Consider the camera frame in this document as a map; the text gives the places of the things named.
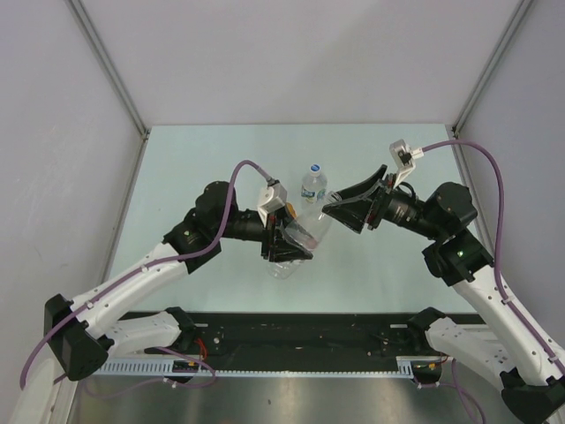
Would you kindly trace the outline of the small orange juice bottle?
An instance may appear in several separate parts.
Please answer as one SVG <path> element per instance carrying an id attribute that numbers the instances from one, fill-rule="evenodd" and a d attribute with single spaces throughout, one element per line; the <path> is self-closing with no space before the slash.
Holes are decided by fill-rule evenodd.
<path id="1" fill-rule="evenodd" d="M 292 219 L 296 219 L 298 214 L 290 202 L 286 203 L 286 208 L 288 209 L 289 216 Z"/>

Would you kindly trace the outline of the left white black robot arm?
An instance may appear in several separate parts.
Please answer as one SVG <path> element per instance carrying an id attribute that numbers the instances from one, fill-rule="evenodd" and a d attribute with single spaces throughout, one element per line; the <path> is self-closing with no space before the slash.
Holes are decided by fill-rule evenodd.
<path id="1" fill-rule="evenodd" d="M 109 358 L 131 352 L 190 351 L 200 332 L 181 307 L 136 319 L 125 315 L 165 284 L 211 262 L 222 239 L 257 242 L 272 263 L 311 260 L 313 253 L 286 231 L 292 221 L 282 201 L 266 212 L 241 210 L 232 184 L 207 185 L 183 221 L 140 262 L 89 293 L 72 300 L 57 294 L 46 302 L 44 334 L 64 376 L 83 380 Z"/>

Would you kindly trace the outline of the clear unlabeled plastic bottle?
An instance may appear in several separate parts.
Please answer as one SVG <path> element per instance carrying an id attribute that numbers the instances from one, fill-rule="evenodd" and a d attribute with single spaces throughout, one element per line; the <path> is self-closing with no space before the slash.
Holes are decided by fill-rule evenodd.
<path id="1" fill-rule="evenodd" d="M 286 234 L 312 253 L 320 245 L 333 222 L 333 219 L 322 211 L 323 207 L 341 199 L 337 192 L 328 192 L 323 199 L 304 209 L 285 229 Z M 305 260 L 273 262 L 268 265 L 267 272 L 271 277 L 283 280 L 290 277 L 303 263 Z"/>

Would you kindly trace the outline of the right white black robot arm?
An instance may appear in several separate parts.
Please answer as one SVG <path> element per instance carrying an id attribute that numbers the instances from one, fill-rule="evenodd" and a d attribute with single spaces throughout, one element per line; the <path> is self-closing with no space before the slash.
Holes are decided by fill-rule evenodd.
<path id="1" fill-rule="evenodd" d="M 523 423 L 543 423 L 563 407 L 564 350 L 496 276 L 493 256 L 468 230 L 478 215 L 468 187 L 443 183 L 421 201 L 381 166 L 337 192 L 323 212 L 355 232 L 388 221 L 432 240 L 423 252 L 428 270 L 474 308 L 498 341 L 487 343 L 428 307 L 409 322 L 407 343 L 415 353 L 435 350 L 462 363 L 495 387 Z"/>

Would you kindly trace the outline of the blue labeled water bottle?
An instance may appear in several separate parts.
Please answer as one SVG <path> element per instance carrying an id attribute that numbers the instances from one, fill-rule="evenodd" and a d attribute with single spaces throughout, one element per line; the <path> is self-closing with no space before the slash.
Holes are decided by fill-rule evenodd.
<path id="1" fill-rule="evenodd" d="M 303 211 L 320 203 L 325 198 L 328 187 L 328 179 L 321 167 L 319 174 L 312 173 L 310 168 L 301 181 L 300 198 Z"/>

